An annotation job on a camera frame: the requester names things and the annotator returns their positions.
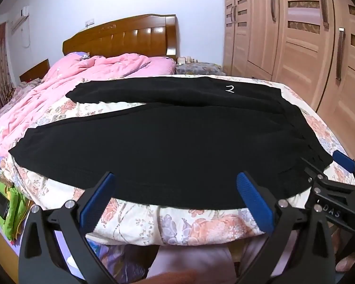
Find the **black trousers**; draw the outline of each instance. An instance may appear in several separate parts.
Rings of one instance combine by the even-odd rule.
[[[309,188],[300,157],[322,170],[332,161],[300,109],[264,85],[131,78],[80,84],[67,96],[148,104],[28,129],[10,153],[19,165],[82,189],[110,171],[113,196],[126,201],[243,208],[239,172],[280,199]]]

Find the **wooden headboard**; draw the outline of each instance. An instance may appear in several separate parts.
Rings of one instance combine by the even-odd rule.
[[[83,30],[63,42],[64,55],[74,51],[106,58],[138,53],[176,60],[176,16],[139,15]]]
[[[44,60],[37,64],[36,66],[32,67],[29,69],[27,72],[23,73],[20,75],[20,81],[26,81],[29,82],[31,80],[40,78],[43,79],[44,76],[47,74],[47,72],[50,69],[50,64],[49,64],[49,59]]]

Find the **floral bedsheet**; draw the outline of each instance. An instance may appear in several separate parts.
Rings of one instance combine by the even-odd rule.
[[[175,75],[176,77],[198,77],[197,75]],[[284,84],[240,77],[211,77],[265,84],[281,89],[282,96],[300,107],[307,122],[315,131],[318,140],[327,152],[345,152],[339,141],[322,119],[294,91]],[[75,104],[66,97],[54,103],[31,127],[57,120],[89,116],[140,106],[141,103]],[[43,209],[60,208],[67,200],[77,200],[84,192],[81,189],[61,184],[24,169],[10,155],[2,164],[4,173],[23,193]],[[332,163],[325,174],[333,180],[355,184],[352,174],[336,163]],[[303,207],[309,190],[289,198],[293,206]],[[221,244],[246,238],[263,232],[256,225],[247,208],[234,210],[187,210],[156,205],[142,205],[111,199],[96,229],[87,237],[101,244]]]

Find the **handwritten number 2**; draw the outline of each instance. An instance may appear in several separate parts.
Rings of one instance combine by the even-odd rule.
[[[225,90],[225,91],[233,93],[233,89],[234,89],[233,85],[227,85],[226,87],[231,87],[231,89],[230,90]]]

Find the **wardrobe handle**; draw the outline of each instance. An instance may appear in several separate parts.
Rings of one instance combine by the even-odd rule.
[[[341,74],[342,74],[342,60],[343,60],[343,47],[345,45],[345,28],[339,28],[339,38],[338,38],[338,52],[337,52],[337,74],[336,79],[341,81]]]
[[[328,29],[328,7],[326,0],[321,0],[322,20],[325,28]]]
[[[234,5],[231,7],[230,9],[230,19],[231,19],[231,22],[234,22],[233,21],[233,8],[234,8]]]
[[[272,21],[274,22],[276,22],[275,4],[276,4],[276,0],[271,0],[271,16],[272,16]]]
[[[237,5],[234,5],[234,22],[237,22],[236,19],[235,19],[235,15],[237,14],[237,12],[235,11],[237,9]]]

